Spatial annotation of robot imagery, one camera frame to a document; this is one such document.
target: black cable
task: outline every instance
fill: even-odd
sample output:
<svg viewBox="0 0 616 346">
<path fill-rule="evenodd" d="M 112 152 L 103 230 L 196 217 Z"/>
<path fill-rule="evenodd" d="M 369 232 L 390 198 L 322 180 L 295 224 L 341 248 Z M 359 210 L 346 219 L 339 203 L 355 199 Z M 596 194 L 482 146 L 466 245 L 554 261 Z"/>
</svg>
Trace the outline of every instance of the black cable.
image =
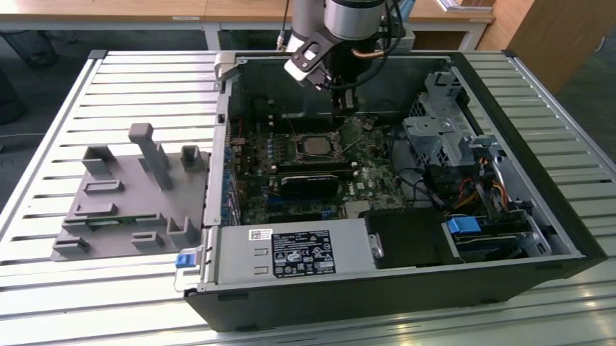
<svg viewBox="0 0 616 346">
<path fill-rule="evenodd" d="M 287 4 L 284 5 L 284 15 L 282 16 L 282 29 L 280 29 L 280 32 L 284 32 L 284 24 L 287 24 L 288 2 L 290 2 L 290 0 L 287 0 Z"/>
<path fill-rule="evenodd" d="M 393 4 L 394 4 L 394 10 L 395 10 L 395 15 L 397 15 L 397 20 L 398 20 L 398 22 L 399 22 L 399 26 L 398 26 L 398 29 L 397 29 L 395 41 L 394 41 L 394 43 L 391 44 L 391 46 L 389 46 L 389 47 L 383 50 L 383 57 L 381 58 L 381 63 L 377 65 L 375 69 L 373 69 L 371 71 L 369 71 L 367 73 L 365 73 L 365 74 L 362 75 L 362 78 L 361 78 L 361 79 L 357 79 L 357 80 L 355 80 L 353 83 L 350 83 L 350 84 L 331 85 L 331 86 L 327 87 L 329 90 L 331 90 L 331 91 L 334 91 L 334 92 L 341 92 L 341 91 L 345 91 L 345 90 L 357 88 L 358 86 L 363 85 L 369 80 L 371 80 L 371 78 L 374 78 L 374 76 L 378 75 L 378 73 L 379 73 L 381 70 L 383 69 L 385 63 L 387 62 L 387 56 L 389 56 L 390 52 L 395 49 L 397 45 L 399 44 L 399 42 L 401 42 L 401 40 L 402 40 L 402 35 L 405 34 L 405 26 L 403 26 L 401 8 L 399 8 L 399 6 L 397 5 L 395 0 L 393 0 L 391 2 L 393 2 Z"/>
<path fill-rule="evenodd" d="M 385 2 L 385 13 L 387 13 L 387 37 L 385 38 L 385 49 L 387 49 L 391 46 L 391 14 L 390 14 L 390 8 L 389 8 L 389 3 Z"/>
<path fill-rule="evenodd" d="M 341 92 L 341 91 L 345 91 L 345 90 L 349 90 L 349 89 L 353 89 L 353 88 L 357 88 L 358 86 L 361 85 L 365 85 L 365 83 L 371 80 L 371 78 L 374 78 L 375 75 L 378 75 L 378 73 L 381 72 L 381 70 L 383 69 L 385 67 L 385 62 L 387 61 L 387 56 L 382 57 L 381 59 L 381 63 L 377 65 L 377 68 L 373 69 L 370 72 L 367 72 L 366 74 L 362 75 L 362 78 L 361 79 L 357 79 L 357 81 L 354 81 L 353 83 L 350 84 L 343 84 L 343 85 L 331 85 L 327 87 L 327 90 L 333 91 L 333 92 Z"/>
<path fill-rule="evenodd" d="M 394 11 L 395 11 L 395 17 L 397 17 L 397 37 L 394 44 L 390 45 L 385 50 L 383 50 L 383 56 L 389 56 L 389 54 L 394 51 L 397 45 L 399 45 L 402 41 L 402 36 L 405 35 L 405 20 L 402 18 L 402 12 L 401 12 L 401 7 L 397 5 L 395 0 L 391 0 L 391 3 L 394 4 Z"/>
</svg>

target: table leg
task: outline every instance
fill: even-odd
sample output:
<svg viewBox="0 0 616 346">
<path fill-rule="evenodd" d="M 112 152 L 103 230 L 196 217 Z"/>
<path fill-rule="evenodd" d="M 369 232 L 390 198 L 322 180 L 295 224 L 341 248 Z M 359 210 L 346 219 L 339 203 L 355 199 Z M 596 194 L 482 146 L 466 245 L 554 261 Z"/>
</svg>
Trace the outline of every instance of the table leg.
<svg viewBox="0 0 616 346">
<path fill-rule="evenodd" d="M 486 28 L 486 24 L 473 24 L 470 30 L 466 31 L 464 35 L 462 42 L 460 43 L 460 50 L 476 50 L 477 45 L 480 44 L 481 36 L 484 35 L 484 31 Z"/>
<path fill-rule="evenodd" d="M 220 50 L 219 31 L 220 31 L 219 23 L 204 23 L 203 24 L 204 41 L 208 45 L 208 50 Z"/>
</svg>

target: blue latch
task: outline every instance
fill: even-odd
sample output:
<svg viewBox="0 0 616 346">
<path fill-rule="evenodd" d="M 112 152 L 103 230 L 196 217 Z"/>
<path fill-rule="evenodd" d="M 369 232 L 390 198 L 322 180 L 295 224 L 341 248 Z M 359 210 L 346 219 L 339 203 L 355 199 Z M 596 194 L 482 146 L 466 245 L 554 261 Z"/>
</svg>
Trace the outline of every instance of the blue latch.
<svg viewBox="0 0 616 346">
<path fill-rule="evenodd" d="M 175 267 L 178 269 L 196 267 L 196 254 L 179 254 L 175 258 Z"/>
<path fill-rule="evenodd" d="M 449 233 L 452 234 L 481 232 L 480 224 L 473 216 L 452 218 L 452 220 L 446 221 L 446 226 L 449 227 Z"/>
</svg>

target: barcode label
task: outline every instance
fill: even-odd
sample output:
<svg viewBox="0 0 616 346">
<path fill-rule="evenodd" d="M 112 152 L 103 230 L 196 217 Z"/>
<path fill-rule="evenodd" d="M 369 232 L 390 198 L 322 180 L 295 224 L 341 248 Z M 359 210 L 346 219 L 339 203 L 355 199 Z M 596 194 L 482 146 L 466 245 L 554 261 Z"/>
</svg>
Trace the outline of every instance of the barcode label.
<svg viewBox="0 0 616 346">
<path fill-rule="evenodd" d="M 200 20 L 200 19 L 202 19 L 200 17 L 184 17 L 184 16 L 174 17 L 174 20 Z"/>
<path fill-rule="evenodd" d="M 248 231 L 248 240 L 270 240 L 271 229 L 251 229 Z"/>
</svg>

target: metal slat table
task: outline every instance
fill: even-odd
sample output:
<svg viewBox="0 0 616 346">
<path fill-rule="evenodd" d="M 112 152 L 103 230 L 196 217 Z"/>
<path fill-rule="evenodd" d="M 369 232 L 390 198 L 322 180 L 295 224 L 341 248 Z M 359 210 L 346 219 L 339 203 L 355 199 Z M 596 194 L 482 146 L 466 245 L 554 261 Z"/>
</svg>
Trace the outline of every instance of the metal slat table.
<svg viewBox="0 0 616 346">
<path fill-rule="evenodd" d="M 489 306 L 219 334 L 174 290 L 174 254 L 51 262 L 87 145 L 136 154 L 127 130 L 147 121 L 167 153 L 190 143 L 211 150 L 214 57 L 109 52 L 85 63 L 0 215 L 0 345 L 564 345 L 616 337 L 615 165 L 518 60 L 497 52 L 466 57 L 611 257 L 586 272 Z"/>
</svg>

